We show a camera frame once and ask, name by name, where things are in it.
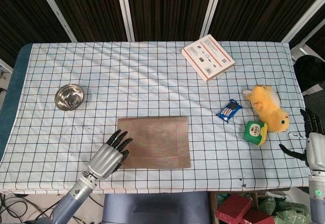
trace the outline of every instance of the small green box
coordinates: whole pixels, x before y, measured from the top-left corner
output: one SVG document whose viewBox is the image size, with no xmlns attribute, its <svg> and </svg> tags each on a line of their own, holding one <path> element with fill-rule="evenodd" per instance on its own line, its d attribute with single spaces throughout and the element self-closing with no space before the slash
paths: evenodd
<svg viewBox="0 0 325 224">
<path fill-rule="evenodd" d="M 261 146 L 265 142 L 268 125 L 264 122 L 249 121 L 245 128 L 244 139 Z"/>
</svg>

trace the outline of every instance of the metal frame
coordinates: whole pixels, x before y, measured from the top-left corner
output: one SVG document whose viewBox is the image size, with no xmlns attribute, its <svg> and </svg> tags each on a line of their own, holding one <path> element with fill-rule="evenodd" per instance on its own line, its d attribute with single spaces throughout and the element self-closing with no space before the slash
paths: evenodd
<svg viewBox="0 0 325 224">
<path fill-rule="evenodd" d="M 209 0 L 208 7 L 207 7 L 207 12 L 204 17 L 203 25 L 202 25 L 202 30 L 200 34 L 200 38 L 204 37 L 205 35 L 208 34 L 211 22 L 214 16 L 215 9 L 217 7 L 219 0 Z"/>
<path fill-rule="evenodd" d="M 73 42 L 73 43 L 78 42 L 77 38 L 75 37 L 75 35 L 73 34 L 71 28 L 69 27 L 66 19 L 62 15 L 62 12 L 60 11 L 59 7 L 57 6 L 55 0 L 46 0 L 46 2 L 49 4 L 50 8 L 52 9 L 54 14 L 56 15 L 57 19 L 61 23 L 64 30 L 66 31 L 66 33 L 69 36 L 71 42 Z"/>
<path fill-rule="evenodd" d="M 1 58 L 0 58 L 0 65 L 10 73 L 12 73 L 12 71 L 14 70 L 11 66 L 5 63 Z"/>
<path fill-rule="evenodd" d="M 323 26 L 325 25 L 325 19 L 323 19 L 322 22 L 320 22 L 298 45 L 296 45 L 294 47 L 294 49 L 296 48 L 300 48 L 302 47 L 304 44 L 306 44 L 306 42 L 311 38 L 313 37 L 313 35 L 315 33 L 317 33 Z"/>
<path fill-rule="evenodd" d="M 296 46 L 295 48 L 290 50 L 291 56 L 296 61 L 299 57 L 303 55 L 313 55 L 318 57 L 319 59 L 325 61 L 322 57 L 320 57 L 312 48 L 308 45 L 303 44 L 301 47 Z"/>
<path fill-rule="evenodd" d="M 294 36 L 303 28 L 303 26 L 314 16 L 314 14 L 325 4 L 325 0 L 315 0 L 305 14 L 293 26 L 289 33 L 283 38 L 282 43 L 289 43 Z"/>
<path fill-rule="evenodd" d="M 122 16 L 123 16 L 127 41 L 134 42 L 135 38 L 134 38 L 131 11 L 130 11 L 128 0 L 119 0 L 119 1 L 120 1 L 121 11 L 122 11 Z"/>
</svg>

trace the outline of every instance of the stainless steel bowl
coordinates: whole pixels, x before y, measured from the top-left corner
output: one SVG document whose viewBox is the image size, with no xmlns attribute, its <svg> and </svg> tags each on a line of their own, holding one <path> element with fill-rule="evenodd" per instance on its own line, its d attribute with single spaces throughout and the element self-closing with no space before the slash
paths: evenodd
<svg viewBox="0 0 325 224">
<path fill-rule="evenodd" d="M 77 109 L 84 99 L 83 89 L 77 84 L 68 84 L 56 92 L 54 102 L 57 108 L 63 111 Z"/>
</svg>

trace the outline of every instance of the corrugated cardboard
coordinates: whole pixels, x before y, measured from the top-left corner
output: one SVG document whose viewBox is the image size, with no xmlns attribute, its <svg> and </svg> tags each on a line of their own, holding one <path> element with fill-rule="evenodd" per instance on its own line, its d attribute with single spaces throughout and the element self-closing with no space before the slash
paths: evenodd
<svg viewBox="0 0 325 224">
<path fill-rule="evenodd" d="M 235 61 L 211 35 L 184 47 L 182 54 L 205 82 L 235 64 Z"/>
<path fill-rule="evenodd" d="M 186 116 L 119 118 L 118 128 L 133 141 L 121 168 L 183 169 L 191 167 Z"/>
</svg>

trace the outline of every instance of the barcode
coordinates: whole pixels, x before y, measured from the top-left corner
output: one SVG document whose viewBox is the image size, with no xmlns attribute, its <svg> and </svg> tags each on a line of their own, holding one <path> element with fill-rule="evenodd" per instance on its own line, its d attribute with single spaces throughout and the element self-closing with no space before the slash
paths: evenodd
<svg viewBox="0 0 325 224">
<path fill-rule="evenodd" d="M 208 75 L 210 75 L 212 73 L 210 68 L 205 68 L 205 71 L 207 71 Z"/>
</svg>

